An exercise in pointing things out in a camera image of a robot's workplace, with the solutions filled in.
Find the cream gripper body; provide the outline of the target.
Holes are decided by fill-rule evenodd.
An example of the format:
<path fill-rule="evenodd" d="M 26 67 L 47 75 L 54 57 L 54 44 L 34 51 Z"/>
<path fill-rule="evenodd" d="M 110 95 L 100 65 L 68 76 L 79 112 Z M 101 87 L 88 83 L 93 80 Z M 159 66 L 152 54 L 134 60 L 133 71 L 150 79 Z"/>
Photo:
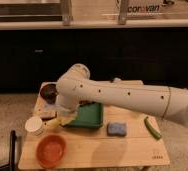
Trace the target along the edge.
<path fill-rule="evenodd" d="M 64 126 L 75 120 L 77 117 L 76 108 L 57 107 L 57 120 L 60 125 Z"/>

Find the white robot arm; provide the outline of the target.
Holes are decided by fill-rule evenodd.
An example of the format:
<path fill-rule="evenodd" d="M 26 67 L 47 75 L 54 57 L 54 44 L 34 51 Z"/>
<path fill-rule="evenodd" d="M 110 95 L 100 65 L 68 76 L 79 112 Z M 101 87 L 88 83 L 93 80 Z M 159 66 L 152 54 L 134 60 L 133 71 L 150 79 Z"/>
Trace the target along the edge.
<path fill-rule="evenodd" d="M 83 100 L 162 117 L 188 128 L 188 90 L 153 85 L 94 81 L 83 64 L 73 65 L 58 80 L 58 105 L 73 111 Z"/>

